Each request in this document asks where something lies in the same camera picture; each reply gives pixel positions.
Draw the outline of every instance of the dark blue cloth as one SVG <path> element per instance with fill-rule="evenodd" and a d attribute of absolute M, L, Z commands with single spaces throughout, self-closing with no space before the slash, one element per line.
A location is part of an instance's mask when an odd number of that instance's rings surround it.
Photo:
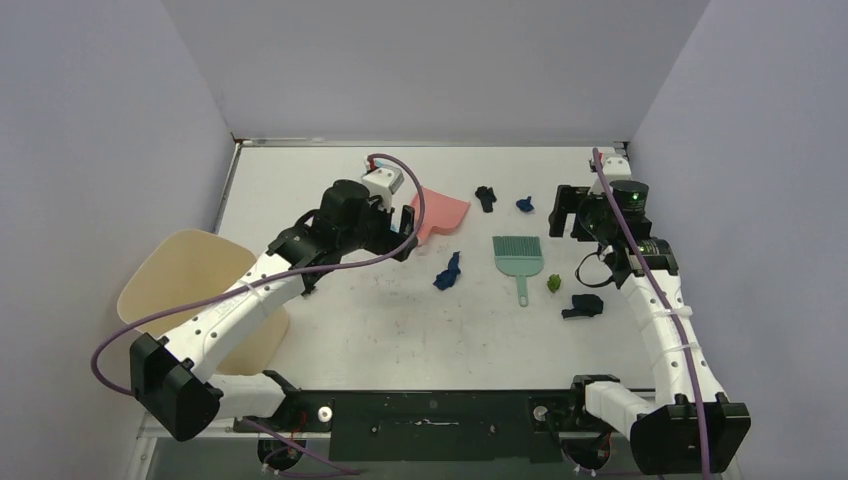
<path fill-rule="evenodd" d="M 436 281 L 433 282 L 433 285 L 439 290 L 447 290 L 456 283 L 456 277 L 460 273 L 462 273 L 462 270 L 459 269 L 459 252 L 453 252 L 453 256 L 448 261 L 448 269 L 436 275 Z"/>
<path fill-rule="evenodd" d="M 533 197 L 527 197 L 527 198 L 521 199 L 521 200 L 515 202 L 515 206 L 518 207 L 518 209 L 521 210 L 524 213 L 532 212 L 534 207 L 533 207 L 533 204 L 530 203 L 531 198 L 533 198 Z"/>

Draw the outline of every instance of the trash bin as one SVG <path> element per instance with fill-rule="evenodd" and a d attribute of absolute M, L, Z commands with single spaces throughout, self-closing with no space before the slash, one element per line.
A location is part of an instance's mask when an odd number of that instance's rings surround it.
<path fill-rule="evenodd" d="M 196 302 L 224 292 L 256 262 L 250 250 L 201 230 L 182 230 L 162 242 L 135 272 L 118 298 L 118 315 L 134 322 L 167 308 Z M 159 338 L 202 308 L 142 325 L 138 331 Z M 224 375 L 261 373 L 274 357 L 289 328 L 283 307 L 218 365 Z"/>

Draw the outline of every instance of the green object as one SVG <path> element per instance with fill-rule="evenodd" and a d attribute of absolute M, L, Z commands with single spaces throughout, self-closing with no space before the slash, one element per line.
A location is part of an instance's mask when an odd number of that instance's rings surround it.
<path fill-rule="evenodd" d="M 562 286 L 562 279 L 556 273 L 548 277 L 548 290 L 551 293 L 556 293 L 559 287 Z"/>
<path fill-rule="evenodd" d="M 545 266 L 539 237 L 492 237 L 495 247 L 495 266 L 504 275 L 515 277 L 518 285 L 518 304 L 530 304 L 527 296 L 527 277 L 537 275 Z"/>

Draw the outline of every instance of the white table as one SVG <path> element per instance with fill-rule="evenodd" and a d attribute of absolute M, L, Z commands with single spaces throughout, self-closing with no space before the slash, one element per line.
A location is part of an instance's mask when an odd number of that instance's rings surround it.
<path fill-rule="evenodd" d="M 573 271 L 595 248 L 568 237 L 548 238 L 547 217 L 559 184 L 590 185 L 591 149 L 576 147 L 245 147 L 219 234 L 263 252 L 277 233 L 309 209 L 339 178 L 358 179 L 368 153 L 405 161 L 430 189 L 471 201 L 452 236 L 431 236 L 404 263 L 327 275 L 308 298 L 286 304 L 291 328 L 269 368 L 307 389 L 566 388 L 584 373 L 611 373 L 630 388 L 653 387 L 650 365 L 629 306 L 613 287 L 582 287 Z M 483 213 L 474 190 L 492 186 L 494 213 Z M 407 179 L 395 197 L 414 194 Z M 521 213 L 533 196 L 536 211 Z M 515 280 L 497 271 L 493 235 L 537 235 L 545 269 L 528 279 L 522 308 Z M 433 285 L 454 251 L 462 275 L 444 292 Z M 347 261 L 367 258 L 357 252 Z M 608 271 L 590 260 L 587 281 Z M 548 275 L 562 289 L 548 292 Z M 596 293 L 602 315 L 563 320 L 571 295 Z"/>

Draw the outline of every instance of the bolt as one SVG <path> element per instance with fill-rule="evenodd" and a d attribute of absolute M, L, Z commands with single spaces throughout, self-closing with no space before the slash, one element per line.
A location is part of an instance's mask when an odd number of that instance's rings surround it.
<path fill-rule="evenodd" d="M 544 405 L 539 405 L 538 407 L 533 409 L 533 418 L 535 418 L 537 422 L 544 422 L 545 415 L 547 414 L 548 409 Z"/>
<path fill-rule="evenodd" d="M 333 418 L 333 410 L 330 407 L 321 407 L 318 409 L 318 421 L 327 423 Z"/>

